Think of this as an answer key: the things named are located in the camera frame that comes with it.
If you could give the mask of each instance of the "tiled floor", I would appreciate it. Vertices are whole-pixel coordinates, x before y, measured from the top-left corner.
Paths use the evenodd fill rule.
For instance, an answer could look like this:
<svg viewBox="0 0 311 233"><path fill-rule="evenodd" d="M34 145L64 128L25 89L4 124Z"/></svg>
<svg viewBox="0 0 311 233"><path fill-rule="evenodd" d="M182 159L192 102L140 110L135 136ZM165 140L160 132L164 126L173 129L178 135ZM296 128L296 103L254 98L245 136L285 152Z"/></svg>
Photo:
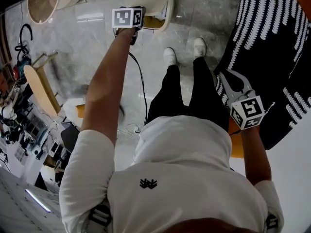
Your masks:
<svg viewBox="0 0 311 233"><path fill-rule="evenodd" d="M63 100L76 97L76 91L82 85L89 84L114 39L111 11L113 8L126 6L127 0L86 1L87 3L57 11L44 25L31 22L26 1L22 3L22 8L18 5L6 12L7 37L14 60L14 46L17 44L21 18L23 24L29 23L33 29L33 41L30 41L27 30L23 36L23 40L27 40L30 45L33 60L42 52L58 51L54 65L46 65L45 71L53 91L58 92ZM139 33L138 41L131 52L142 68L148 105L158 93L166 72L162 58L166 47L174 48L177 54L182 75L183 99L185 104L189 103L193 86L193 42L197 37L206 40L206 60L211 68L215 68L233 29L239 1L175 0L173 19L166 32L154 35ZM102 20L79 23L83 17ZM131 59L126 70L121 104L126 115L118 134L116 169L130 164L138 135L130 136L127 129L133 130L133 125L130 124L141 127L145 116L139 71Z"/></svg>

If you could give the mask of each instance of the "black pants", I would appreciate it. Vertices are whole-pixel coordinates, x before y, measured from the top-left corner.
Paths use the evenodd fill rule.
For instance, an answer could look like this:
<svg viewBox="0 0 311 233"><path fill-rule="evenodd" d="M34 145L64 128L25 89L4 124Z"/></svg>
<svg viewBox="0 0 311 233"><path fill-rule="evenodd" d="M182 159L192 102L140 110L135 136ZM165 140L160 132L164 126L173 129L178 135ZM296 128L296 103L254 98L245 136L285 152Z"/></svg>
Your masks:
<svg viewBox="0 0 311 233"><path fill-rule="evenodd" d="M193 62L194 85L189 107L183 104L178 66L170 66L162 88L150 105L147 123L157 117L186 115L210 120L224 130L229 128L229 113L217 94L212 74L203 57Z"/></svg>

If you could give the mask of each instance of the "white shoe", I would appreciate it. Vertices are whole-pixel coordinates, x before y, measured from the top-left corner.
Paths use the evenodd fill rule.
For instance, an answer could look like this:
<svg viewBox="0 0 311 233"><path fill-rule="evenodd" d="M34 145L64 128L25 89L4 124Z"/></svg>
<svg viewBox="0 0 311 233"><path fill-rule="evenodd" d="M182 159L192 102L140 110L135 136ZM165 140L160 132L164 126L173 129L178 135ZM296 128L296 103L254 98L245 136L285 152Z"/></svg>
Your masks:
<svg viewBox="0 0 311 233"><path fill-rule="evenodd" d="M194 41L194 59L199 57L205 57L206 55L206 44L202 38L196 38Z"/></svg>
<svg viewBox="0 0 311 233"><path fill-rule="evenodd" d="M176 54L174 52L173 49L171 48L166 48L164 50L164 54L163 54L163 58L164 58L164 62L165 64L169 67L169 66L173 66L176 65Z"/></svg>

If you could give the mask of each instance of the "white marker cube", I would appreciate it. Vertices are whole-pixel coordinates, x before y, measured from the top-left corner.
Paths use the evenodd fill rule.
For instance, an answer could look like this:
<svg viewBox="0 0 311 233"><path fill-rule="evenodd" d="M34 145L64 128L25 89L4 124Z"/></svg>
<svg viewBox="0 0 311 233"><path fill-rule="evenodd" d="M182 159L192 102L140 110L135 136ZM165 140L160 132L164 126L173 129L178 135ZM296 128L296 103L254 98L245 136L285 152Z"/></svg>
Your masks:
<svg viewBox="0 0 311 233"><path fill-rule="evenodd" d="M230 115L241 130L259 125L265 115L260 96L232 103Z"/></svg>
<svg viewBox="0 0 311 233"><path fill-rule="evenodd" d="M142 25L142 9L121 8L112 10L112 28L134 28Z"/></svg>

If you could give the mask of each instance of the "black and white rug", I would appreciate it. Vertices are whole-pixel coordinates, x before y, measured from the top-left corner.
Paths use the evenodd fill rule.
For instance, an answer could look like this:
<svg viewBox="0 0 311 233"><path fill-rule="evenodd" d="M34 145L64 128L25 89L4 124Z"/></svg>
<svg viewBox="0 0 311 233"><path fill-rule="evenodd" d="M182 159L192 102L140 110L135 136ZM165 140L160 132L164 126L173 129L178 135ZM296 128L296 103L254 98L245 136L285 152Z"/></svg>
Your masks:
<svg viewBox="0 0 311 233"><path fill-rule="evenodd" d="M247 77L266 116L260 135L267 150L311 109L310 21L297 0L241 0L235 28L215 70L216 90L227 101L219 71Z"/></svg>

